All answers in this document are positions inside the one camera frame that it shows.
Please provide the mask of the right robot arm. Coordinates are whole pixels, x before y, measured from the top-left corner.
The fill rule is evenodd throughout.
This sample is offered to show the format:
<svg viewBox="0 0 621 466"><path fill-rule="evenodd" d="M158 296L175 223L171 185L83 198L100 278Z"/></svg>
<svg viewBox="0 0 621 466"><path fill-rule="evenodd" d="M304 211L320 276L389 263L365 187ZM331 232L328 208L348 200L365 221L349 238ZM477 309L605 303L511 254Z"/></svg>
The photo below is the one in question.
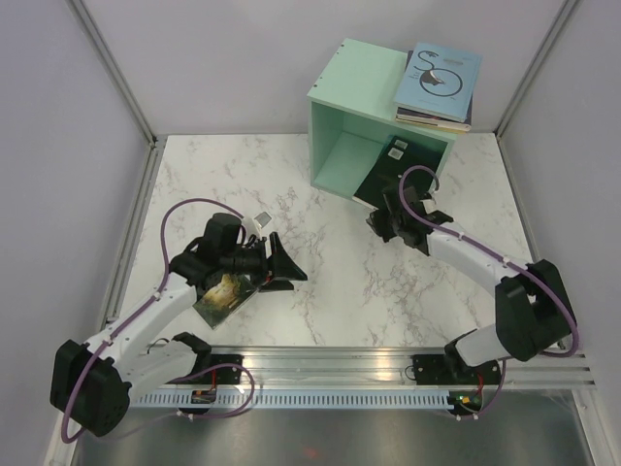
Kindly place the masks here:
<svg viewBox="0 0 621 466"><path fill-rule="evenodd" d="M444 347L444 373L462 383L492 361L522 362L539 354L568 357L577 344L559 353L549 348L577 336L577 324L558 268L542 259L528 263L503 256L467 234L441 211L429 213L416 192L386 188L381 207L367 223L388 242L400 238L477 283L493 298L494 322L457 337Z"/></svg>

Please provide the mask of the black book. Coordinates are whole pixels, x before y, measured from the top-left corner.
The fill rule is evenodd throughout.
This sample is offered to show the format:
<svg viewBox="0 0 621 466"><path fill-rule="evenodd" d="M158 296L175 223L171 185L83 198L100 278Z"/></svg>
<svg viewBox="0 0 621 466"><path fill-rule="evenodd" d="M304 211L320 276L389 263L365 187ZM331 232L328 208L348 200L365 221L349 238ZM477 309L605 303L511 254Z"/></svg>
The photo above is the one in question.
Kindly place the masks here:
<svg viewBox="0 0 621 466"><path fill-rule="evenodd" d="M394 187L399 183L401 175L393 175L388 172L380 161L382 153L373 166L370 173L362 181L353 195L353 200L371 209L381 209L385 206L382 191Z"/></svg>

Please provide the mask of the green forest cover book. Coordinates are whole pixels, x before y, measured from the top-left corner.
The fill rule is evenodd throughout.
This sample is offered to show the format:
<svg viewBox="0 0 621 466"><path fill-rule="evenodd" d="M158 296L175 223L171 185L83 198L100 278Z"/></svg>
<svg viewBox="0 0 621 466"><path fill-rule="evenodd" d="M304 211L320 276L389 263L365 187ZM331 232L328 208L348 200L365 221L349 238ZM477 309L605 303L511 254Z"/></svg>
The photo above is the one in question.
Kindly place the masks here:
<svg viewBox="0 0 621 466"><path fill-rule="evenodd" d="M216 329L257 292L246 276L225 274L193 306L201 319Z"/></svg>

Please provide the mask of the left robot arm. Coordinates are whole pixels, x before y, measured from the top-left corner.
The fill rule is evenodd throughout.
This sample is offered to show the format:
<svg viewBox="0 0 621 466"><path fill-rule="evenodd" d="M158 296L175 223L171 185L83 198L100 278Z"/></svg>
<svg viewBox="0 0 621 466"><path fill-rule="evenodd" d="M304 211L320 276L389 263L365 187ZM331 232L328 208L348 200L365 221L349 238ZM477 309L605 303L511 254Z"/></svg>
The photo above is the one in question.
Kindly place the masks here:
<svg viewBox="0 0 621 466"><path fill-rule="evenodd" d="M56 351L49 401L65 421L103 437L132 402L160 385L184 378L204 382L212 371L211 347L200 338L182 332L158 349L147 345L223 276L247 278L259 291L290 290L307 280L277 233L244 246L238 241L242 228L237 216L213 215L202 236L166 259L165 282L143 305L87 341L68 340Z"/></svg>

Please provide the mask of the navy blue book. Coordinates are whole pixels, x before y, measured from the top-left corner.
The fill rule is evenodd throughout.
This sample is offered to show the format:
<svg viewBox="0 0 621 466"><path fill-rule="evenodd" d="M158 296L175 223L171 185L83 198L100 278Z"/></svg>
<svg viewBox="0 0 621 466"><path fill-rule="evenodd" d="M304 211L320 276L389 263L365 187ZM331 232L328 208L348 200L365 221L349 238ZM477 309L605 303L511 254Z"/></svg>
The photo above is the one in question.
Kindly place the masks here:
<svg viewBox="0 0 621 466"><path fill-rule="evenodd" d="M425 166L437 173L443 152L443 147L439 150L428 148L414 140L394 136L382 153L380 161L393 175L401 175L414 165Z"/></svg>

